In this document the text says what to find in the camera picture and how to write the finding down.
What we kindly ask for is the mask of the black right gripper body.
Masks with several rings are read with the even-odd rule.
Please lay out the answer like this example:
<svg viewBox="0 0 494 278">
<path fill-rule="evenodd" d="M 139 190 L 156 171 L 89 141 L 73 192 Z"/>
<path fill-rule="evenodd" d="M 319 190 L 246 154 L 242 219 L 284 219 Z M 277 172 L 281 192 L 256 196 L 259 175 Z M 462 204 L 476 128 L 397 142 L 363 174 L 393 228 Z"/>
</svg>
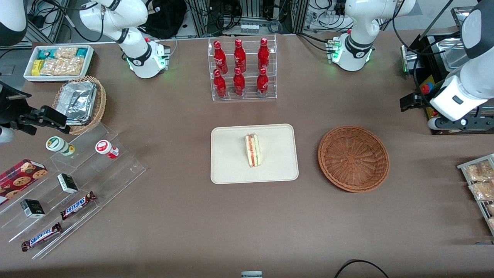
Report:
<svg viewBox="0 0 494 278">
<path fill-rule="evenodd" d="M 0 125 L 11 128 L 11 122 L 22 115 L 31 113 L 32 108 L 27 103 L 31 94 L 17 90 L 3 81 L 0 82 Z"/>
</svg>

